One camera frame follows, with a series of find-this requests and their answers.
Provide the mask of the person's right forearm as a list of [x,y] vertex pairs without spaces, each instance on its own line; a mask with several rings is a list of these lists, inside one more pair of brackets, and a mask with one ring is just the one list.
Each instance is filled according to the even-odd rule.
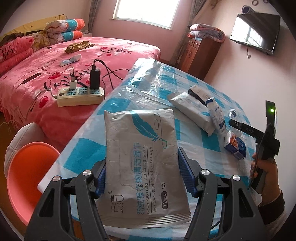
[[271,239],[280,231],[287,220],[282,191],[274,201],[264,205],[260,203],[257,208],[267,229],[267,236]]

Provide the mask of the person's right hand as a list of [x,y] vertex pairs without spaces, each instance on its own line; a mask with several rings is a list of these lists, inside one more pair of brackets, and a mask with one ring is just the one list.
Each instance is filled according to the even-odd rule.
[[259,207],[265,206],[276,200],[281,194],[278,184],[278,167],[274,159],[272,161],[260,160],[257,159],[256,153],[252,157],[254,161],[251,163],[250,177],[256,178],[259,169],[266,173]]

